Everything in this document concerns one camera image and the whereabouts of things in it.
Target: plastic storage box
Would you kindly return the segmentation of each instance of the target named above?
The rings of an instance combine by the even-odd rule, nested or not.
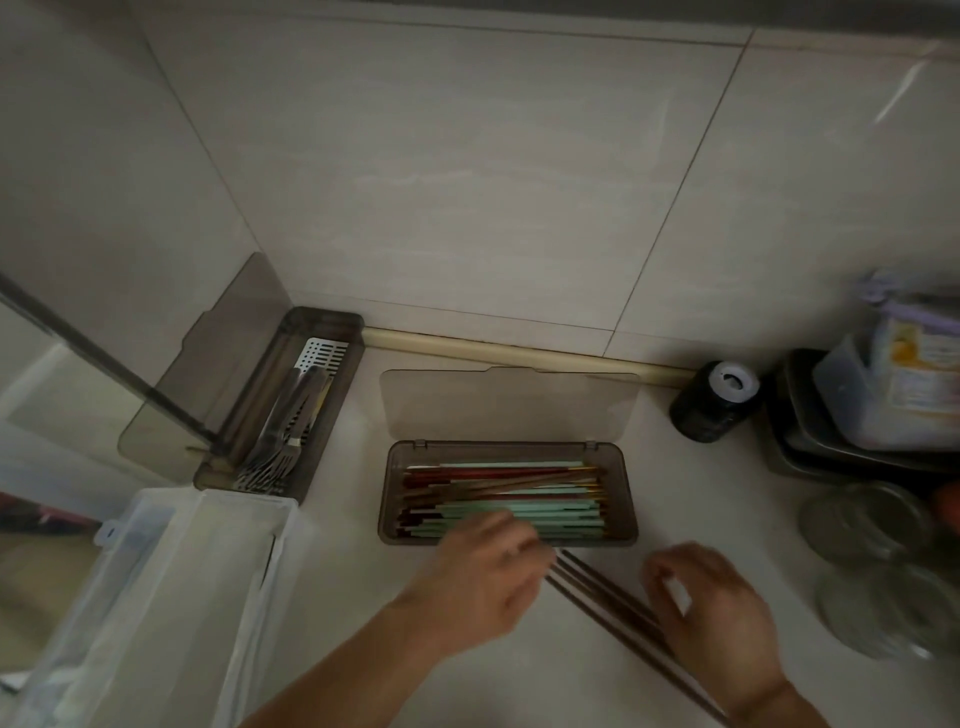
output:
[[[231,728],[252,709],[289,595],[289,498],[141,491],[94,565],[11,728]]]
[[[380,376],[390,434],[380,539],[421,546],[439,539],[397,532],[403,475],[413,465],[580,460],[605,471],[606,527],[602,539],[546,539],[554,546],[629,546],[636,511],[623,454],[613,441],[634,411],[639,378],[630,374],[391,370]]]
[[[852,336],[813,368],[813,382],[837,429],[859,448],[960,449],[960,418],[916,414],[890,405]]]

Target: open lid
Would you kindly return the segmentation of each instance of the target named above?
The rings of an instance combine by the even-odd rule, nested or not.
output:
[[[633,374],[392,369],[380,375],[397,440],[614,442],[634,411]]]

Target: countertop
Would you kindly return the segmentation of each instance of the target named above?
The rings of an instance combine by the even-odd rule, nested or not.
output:
[[[386,453],[380,399],[389,369],[486,369],[476,362],[369,349],[326,447],[302,514],[317,534],[280,629],[265,695],[360,627],[429,558],[426,546],[376,535]],[[813,585],[828,565],[795,527],[798,505],[823,486],[769,473],[742,425],[713,445],[686,440],[666,418],[675,390],[644,387],[622,439],[639,521],[631,548],[578,550],[631,588],[653,549],[696,540],[727,554],[773,609],[786,670],[834,728],[948,728],[960,723],[957,665],[875,662],[817,620]],[[544,585],[514,634],[441,665],[396,728],[714,725],[614,638]]]
[[[401,0],[398,4],[842,33],[960,35],[957,0]]]

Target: clear glass jar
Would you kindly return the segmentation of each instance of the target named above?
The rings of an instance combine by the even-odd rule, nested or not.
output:
[[[935,570],[838,570],[820,583],[817,608],[834,637],[875,659],[960,654],[960,589]]]
[[[879,481],[853,483],[808,501],[800,509],[799,527],[814,551],[841,566],[916,554],[935,532],[919,498]]]

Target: cutlery box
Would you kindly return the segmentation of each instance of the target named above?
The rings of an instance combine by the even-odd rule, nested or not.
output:
[[[403,476],[411,466],[448,463],[582,461],[603,469],[609,531],[603,538],[544,539],[553,546],[630,546],[636,511],[623,453],[614,443],[634,410],[639,378],[630,374],[391,370],[380,377],[387,454],[378,533],[393,546],[437,538],[398,533]]]

